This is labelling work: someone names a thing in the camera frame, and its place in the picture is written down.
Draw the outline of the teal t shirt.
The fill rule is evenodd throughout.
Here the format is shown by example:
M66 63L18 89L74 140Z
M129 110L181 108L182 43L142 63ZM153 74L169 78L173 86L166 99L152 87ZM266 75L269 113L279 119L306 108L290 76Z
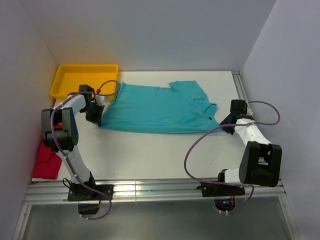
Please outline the teal t shirt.
M101 128L152 134L197 134L217 127L217 104L195 80L167 87L122 83L101 118Z

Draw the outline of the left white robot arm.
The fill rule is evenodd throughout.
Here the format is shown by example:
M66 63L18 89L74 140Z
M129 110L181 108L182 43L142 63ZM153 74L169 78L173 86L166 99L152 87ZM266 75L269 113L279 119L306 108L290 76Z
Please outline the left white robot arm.
M98 188L91 171L85 166L78 149L79 132L75 115L85 113L85 119L101 126L104 106L98 104L92 96L95 90L88 85L80 85L81 94L68 97L68 102L60 108L41 111L41 127L43 144L55 152L66 165L71 176L69 189L86 200L96 197Z

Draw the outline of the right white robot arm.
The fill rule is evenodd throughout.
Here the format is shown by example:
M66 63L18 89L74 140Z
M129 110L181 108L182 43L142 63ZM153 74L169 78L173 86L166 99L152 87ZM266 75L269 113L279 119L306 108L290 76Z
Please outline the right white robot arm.
M253 116L243 110L231 110L220 125L224 125L224 132L238 134L245 150L239 168L224 169L219 173L217 191L227 195L234 185L241 184L275 187L280 178L282 147L267 140L255 124Z

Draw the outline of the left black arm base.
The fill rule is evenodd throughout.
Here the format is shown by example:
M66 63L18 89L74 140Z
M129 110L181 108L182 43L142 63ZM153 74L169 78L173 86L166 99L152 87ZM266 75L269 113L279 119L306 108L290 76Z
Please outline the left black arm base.
M73 183L67 178L62 179L62 183L68 188L68 202L88 202L78 204L78 213L80 215L95 215L100 210L102 201L112 200L114 193L113 184L96 184L91 175L84 184L96 191L89 190L79 183Z

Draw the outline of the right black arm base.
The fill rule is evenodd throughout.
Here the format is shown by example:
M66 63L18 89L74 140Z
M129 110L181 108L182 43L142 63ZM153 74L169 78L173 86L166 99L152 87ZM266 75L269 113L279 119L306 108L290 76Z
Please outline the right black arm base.
M222 212L230 212L236 208L236 197L244 196L244 187L221 185L221 184L208 184L201 182L196 187L201 191L204 198L214 198L215 207Z

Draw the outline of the yellow plastic tray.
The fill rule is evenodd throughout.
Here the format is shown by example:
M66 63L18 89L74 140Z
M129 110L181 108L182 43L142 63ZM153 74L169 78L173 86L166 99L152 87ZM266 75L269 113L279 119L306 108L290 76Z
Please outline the yellow plastic tray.
M102 94L112 94L116 90L119 66L117 64L61 64L53 79L49 96L64 101L68 94L79 91L80 85L88 85Z

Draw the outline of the red t shirt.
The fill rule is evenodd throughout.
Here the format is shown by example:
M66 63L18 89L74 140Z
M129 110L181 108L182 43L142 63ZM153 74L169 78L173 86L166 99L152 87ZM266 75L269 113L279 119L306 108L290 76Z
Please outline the red t shirt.
M61 158L51 148L40 143L32 178L56 180L62 165Z

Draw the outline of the front aluminium rail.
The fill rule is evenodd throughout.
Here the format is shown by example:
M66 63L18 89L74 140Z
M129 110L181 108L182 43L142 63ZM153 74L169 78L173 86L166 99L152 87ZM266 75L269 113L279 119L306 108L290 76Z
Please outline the front aluminium rail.
M27 188L15 229L16 240L288 240L285 191L256 187L236 198L228 215L203 197L190 179L114 181L112 205L102 202L99 220L84 220L67 200L60 181Z

